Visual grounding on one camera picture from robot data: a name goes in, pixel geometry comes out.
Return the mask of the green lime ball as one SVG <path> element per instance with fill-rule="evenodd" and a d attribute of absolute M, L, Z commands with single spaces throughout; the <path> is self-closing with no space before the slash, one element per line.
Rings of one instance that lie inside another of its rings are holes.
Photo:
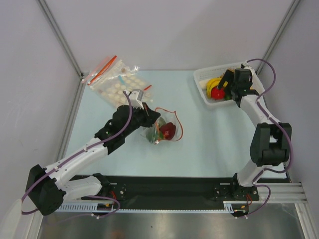
<path fill-rule="evenodd" d="M 150 143 L 156 144 L 159 139 L 159 133 L 155 128 L 150 128 L 146 131 L 146 138 Z"/>

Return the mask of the clear zip bag red zipper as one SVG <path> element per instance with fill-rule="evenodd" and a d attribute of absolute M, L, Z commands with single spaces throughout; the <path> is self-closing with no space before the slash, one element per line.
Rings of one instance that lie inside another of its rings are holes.
<path fill-rule="evenodd" d="M 143 129 L 142 136 L 154 145 L 162 141 L 177 142 L 181 140 L 184 130 L 177 112 L 161 107 L 157 107 L 155 112 L 160 113 L 160 117 L 151 127 Z"/>

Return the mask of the dark red apple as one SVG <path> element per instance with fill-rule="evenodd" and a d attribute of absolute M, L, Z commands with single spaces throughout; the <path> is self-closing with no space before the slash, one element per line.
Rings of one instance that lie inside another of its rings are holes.
<path fill-rule="evenodd" d="M 159 130 L 163 134 L 164 139 L 171 140 L 175 136 L 176 126 L 172 122 L 168 122 L 162 125 Z"/>

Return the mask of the bright red apple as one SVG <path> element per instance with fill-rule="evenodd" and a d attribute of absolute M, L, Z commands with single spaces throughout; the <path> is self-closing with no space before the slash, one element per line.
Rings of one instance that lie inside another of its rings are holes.
<path fill-rule="evenodd" d="M 217 88 L 217 87 L 214 87 L 212 90 L 211 90 L 211 97 L 214 99 L 214 100 L 221 100 L 221 99 L 224 99 L 226 93 L 224 91 L 224 88 Z"/>

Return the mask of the green netted melon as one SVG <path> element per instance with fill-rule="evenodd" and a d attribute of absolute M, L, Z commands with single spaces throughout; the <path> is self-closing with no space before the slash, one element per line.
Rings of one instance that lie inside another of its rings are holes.
<path fill-rule="evenodd" d="M 146 139 L 152 144 L 157 144 L 161 140 L 164 140 L 164 136 L 163 133 L 160 131 L 160 127 L 162 127 L 165 124 L 166 121 L 164 120 L 164 118 L 159 117 L 152 127 L 146 129 Z"/>

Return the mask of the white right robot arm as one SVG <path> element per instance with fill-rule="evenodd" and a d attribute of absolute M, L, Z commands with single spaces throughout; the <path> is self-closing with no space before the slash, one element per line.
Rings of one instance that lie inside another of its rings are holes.
<path fill-rule="evenodd" d="M 236 201 L 247 199 L 249 193 L 257 190 L 256 183 L 264 172 L 279 173 L 274 167 L 282 163 L 290 165 L 294 158 L 291 125 L 275 118 L 261 102 L 262 94 L 252 86 L 253 73 L 248 68 L 227 70 L 217 86 L 225 89 L 255 126 L 250 160 L 234 174 L 229 186 L 227 196 Z"/>

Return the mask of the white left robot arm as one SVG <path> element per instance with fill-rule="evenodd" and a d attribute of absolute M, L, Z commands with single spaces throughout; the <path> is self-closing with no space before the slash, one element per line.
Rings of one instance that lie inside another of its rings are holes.
<path fill-rule="evenodd" d="M 84 180 L 69 181 L 89 164 L 101 159 L 125 143 L 125 138 L 140 127 L 152 127 L 160 113 L 146 103 L 141 108 L 122 105 L 106 124 L 81 149 L 51 165 L 35 165 L 29 171 L 25 197 L 29 197 L 36 210 L 44 216 L 55 212 L 64 201 L 96 196 L 105 199 L 110 187 L 101 175 Z"/>

